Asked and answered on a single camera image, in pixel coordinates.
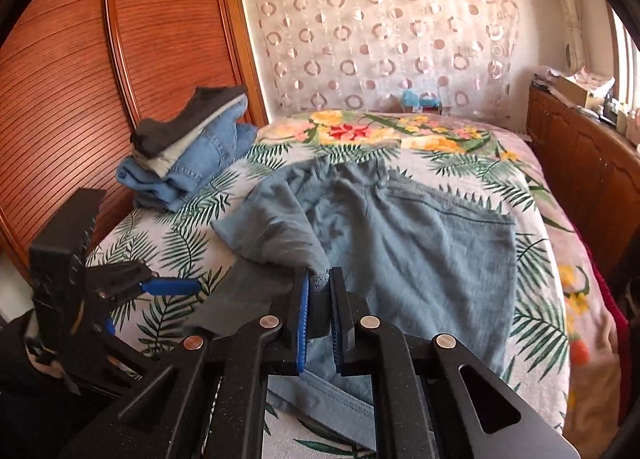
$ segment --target black folded garment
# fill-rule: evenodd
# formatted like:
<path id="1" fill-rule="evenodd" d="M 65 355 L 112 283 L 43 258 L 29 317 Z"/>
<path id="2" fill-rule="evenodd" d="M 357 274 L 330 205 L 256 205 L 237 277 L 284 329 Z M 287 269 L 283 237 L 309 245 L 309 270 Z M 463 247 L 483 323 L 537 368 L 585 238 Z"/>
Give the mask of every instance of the black folded garment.
<path id="1" fill-rule="evenodd" d="M 168 122 L 145 118 L 131 134 L 130 142 L 148 158 L 155 158 L 164 149 L 193 131 L 224 104 L 246 93 L 246 87 L 196 87 L 182 112 Z"/>

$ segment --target louvered wooden door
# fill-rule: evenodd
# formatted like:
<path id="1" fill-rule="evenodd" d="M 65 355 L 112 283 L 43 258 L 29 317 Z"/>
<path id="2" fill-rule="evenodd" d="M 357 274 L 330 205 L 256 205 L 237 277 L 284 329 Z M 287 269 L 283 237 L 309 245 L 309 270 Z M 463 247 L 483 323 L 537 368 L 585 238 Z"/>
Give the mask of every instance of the louvered wooden door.
<path id="1" fill-rule="evenodd" d="M 78 187 L 108 191 L 100 240 L 132 208 L 114 178 L 141 118 L 196 85 L 241 82 L 225 0 L 33 0 L 0 49 L 0 235 L 27 247 Z"/>

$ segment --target triangular cutout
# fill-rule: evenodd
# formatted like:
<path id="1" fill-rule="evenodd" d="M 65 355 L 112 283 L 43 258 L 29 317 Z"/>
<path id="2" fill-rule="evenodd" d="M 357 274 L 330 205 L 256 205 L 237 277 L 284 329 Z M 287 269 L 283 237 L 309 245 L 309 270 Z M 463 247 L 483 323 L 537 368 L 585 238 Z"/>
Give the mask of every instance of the triangular cutout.
<path id="1" fill-rule="evenodd" d="M 472 366 L 461 367 L 460 375 L 485 433 L 495 433 L 520 421 L 520 412 Z"/>

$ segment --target floral blanket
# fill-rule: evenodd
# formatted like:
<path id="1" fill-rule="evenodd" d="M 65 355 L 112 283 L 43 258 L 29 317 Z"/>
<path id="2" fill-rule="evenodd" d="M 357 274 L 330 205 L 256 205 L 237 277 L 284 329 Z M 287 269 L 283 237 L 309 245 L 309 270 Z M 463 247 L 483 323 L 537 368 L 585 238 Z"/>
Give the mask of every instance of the floral blanket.
<path id="1" fill-rule="evenodd" d="M 264 127 L 250 153 L 180 212 L 135 210 L 96 248 L 94 264 L 145 259 L 161 275 L 199 277 L 202 285 L 195 296 L 142 296 L 122 306 L 112 315 L 118 335 L 148 355 L 179 342 L 185 317 L 235 260 L 210 220 L 227 215 L 282 165 L 319 156 L 336 163 L 384 158 L 428 186 L 513 214 L 518 298 L 502 379 L 558 431 L 569 410 L 567 435 L 586 394 L 570 389 L 569 361 L 572 375 L 594 357 L 613 363 L 614 325 L 601 326 L 608 312 L 597 287 L 590 287 L 595 280 L 588 257 L 549 194 L 537 160 L 515 134 L 490 126 L 435 115 L 322 111 Z M 603 338 L 608 349 L 602 348 Z M 602 388 L 618 399 L 615 385 Z M 613 405 L 601 408 L 611 411 L 614 422 Z M 292 415 L 266 410 L 264 457 L 375 457 Z"/>

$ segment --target cardboard box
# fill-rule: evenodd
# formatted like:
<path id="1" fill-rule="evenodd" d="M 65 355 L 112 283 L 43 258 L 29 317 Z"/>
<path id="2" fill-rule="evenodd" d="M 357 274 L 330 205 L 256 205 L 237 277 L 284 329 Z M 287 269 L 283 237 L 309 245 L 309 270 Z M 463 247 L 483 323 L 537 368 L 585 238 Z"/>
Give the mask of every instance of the cardboard box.
<path id="1" fill-rule="evenodd" d="M 604 98 L 596 98 L 590 91 L 580 87 L 565 76 L 558 77 L 554 87 L 561 92 L 570 102 L 580 105 L 585 109 L 595 111 L 599 105 L 604 104 Z"/>

